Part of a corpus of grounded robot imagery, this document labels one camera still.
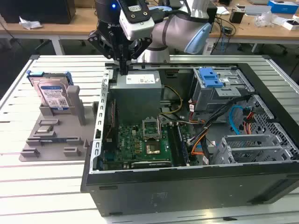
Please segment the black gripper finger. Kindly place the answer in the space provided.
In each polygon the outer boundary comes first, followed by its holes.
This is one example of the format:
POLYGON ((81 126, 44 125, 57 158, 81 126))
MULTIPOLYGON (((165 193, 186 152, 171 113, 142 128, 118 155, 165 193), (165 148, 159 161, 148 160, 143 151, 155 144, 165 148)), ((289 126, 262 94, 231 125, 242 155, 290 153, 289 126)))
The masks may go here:
POLYGON ((125 74, 123 44, 119 41, 115 32, 109 31, 108 38, 105 38, 99 30, 94 30, 89 34, 88 41, 102 55, 108 59, 113 59, 114 63, 119 65, 121 75, 125 74))
POLYGON ((137 59, 151 43, 151 38, 127 41, 125 44, 125 75, 128 74, 129 65, 131 64, 132 59, 137 59))

